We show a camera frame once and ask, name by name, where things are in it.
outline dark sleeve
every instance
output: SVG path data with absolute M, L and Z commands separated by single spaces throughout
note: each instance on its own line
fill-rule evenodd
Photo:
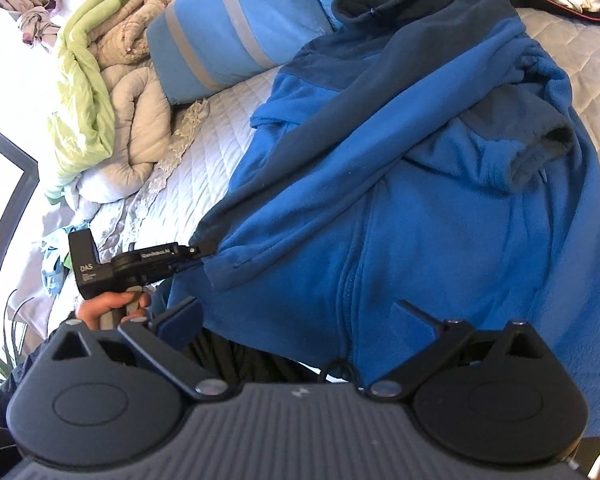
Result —
M 74 316 L 74 313 L 72 312 L 67 319 L 74 319 L 74 318 L 75 318 L 75 316 Z M 1 428 L 7 427 L 7 420 L 6 420 L 7 405 L 9 404 L 11 397 L 13 397 L 13 395 L 16 393 L 16 389 L 18 388 L 19 384 L 22 382 L 22 380 L 27 375 L 29 370 L 31 370 L 31 367 L 33 366 L 33 363 L 36 361 L 36 359 L 40 355 L 40 352 L 42 352 L 46 348 L 49 341 L 51 341 L 51 338 L 55 334 L 56 334 L 56 331 L 54 330 L 45 341 L 40 343 L 40 345 L 33 352 L 31 352 L 31 354 L 29 354 L 27 356 L 27 358 L 21 365 L 14 368 L 13 372 L 11 372 L 9 377 L 0 385 L 0 427 Z
M 574 145 L 573 127 L 531 84 L 494 88 L 405 158 L 464 182 L 519 192 Z

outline window frame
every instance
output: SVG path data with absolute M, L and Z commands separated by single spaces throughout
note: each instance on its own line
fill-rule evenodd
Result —
M 18 224 L 33 196 L 40 177 L 38 162 L 0 133 L 0 154 L 22 170 L 22 175 L 11 193 L 0 217 L 0 271 L 7 249 L 13 240 Z

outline human hand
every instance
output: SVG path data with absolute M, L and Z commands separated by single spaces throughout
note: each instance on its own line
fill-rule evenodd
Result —
M 139 301 L 140 308 L 129 316 L 123 317 L 122 321 L 146 316 L 146 309 L 151 305 L 151 296 L 142 292 L 138 298 L 137 294 L 137 292 L 104 292 L 95 298 L 83 301 L 75 311 L 75 317 L 85 322 L 91 330 L 97 330 L 100 316 L 113 308 L 123 308 L 134 300 Z

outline green leaves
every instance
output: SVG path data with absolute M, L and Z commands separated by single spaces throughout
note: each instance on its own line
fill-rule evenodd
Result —
M 11 321 L 11 329 L 10 329 L 10 337 L 7 338 L 7 328 L 6 328 L 6 319 L 7 319 L 7 309 L 9 306 L 9 300 L 11 299 L 15 290 L 9 295 L 7 299 L 7 304 L 4 307 L 3 312 L 3 322 L 2 322 L 2 351 L 4 352 L 4 359 L 0 357 L 0 383 L 2 383 L 6 378 L 9 377 L 9 374 L 16 368 L 19 364 L 21 364 L 24 359 L 20 355 L 18 351 L 18 342 L 16 338 L 16 316 L 20 313 L 20 309 L 27 303 L 27 301 L 32 300 L 33 298 L 29 298 L 28 300 L 23 301 L 17 307 L 16 311 L 13 314 L 13 321 Z

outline black pants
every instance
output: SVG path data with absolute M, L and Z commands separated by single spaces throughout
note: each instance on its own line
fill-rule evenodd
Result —
M 204 328 L 184 353 L 231 386 L 243 382 L 315 383 L 318 378 L 300 363 L 228 341 Z

